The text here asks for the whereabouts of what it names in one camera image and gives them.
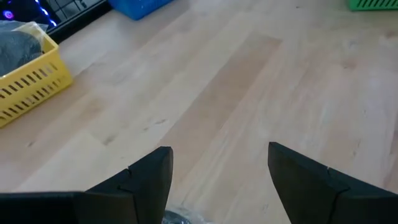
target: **wooden floor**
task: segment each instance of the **wooden floor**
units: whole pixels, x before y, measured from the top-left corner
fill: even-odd
[[[176,0],[60,47],[75,84],[0,130],[0,190],[85,190],[172,146],[169,204],[289,223],[277,141],[398,193],[398,12],[344,0]]]

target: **yellow basket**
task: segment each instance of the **yellow basket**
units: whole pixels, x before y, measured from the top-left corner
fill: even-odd
[[[72,83],[58,45],[34,22],[15,30],[43,38],[43,55],[0,77],[0,128]]]

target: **plastic bag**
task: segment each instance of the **plastic bag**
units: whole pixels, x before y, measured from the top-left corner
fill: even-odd
[[[185,208],[168,207],[166,208],[162,224],[214,224],[207,222],[200,215]]]
[[[0,21],[0,77],[42,55],[48,25],[17,21]]]

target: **green basket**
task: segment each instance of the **green basket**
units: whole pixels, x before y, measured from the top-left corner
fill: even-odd
[[[398,0],[348,0],[351,10],[398,9]]]

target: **blue basket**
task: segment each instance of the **blue basket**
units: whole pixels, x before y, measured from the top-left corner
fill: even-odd
[[[134,20],[142,19],[173,0],[108,0],[112,7]]]

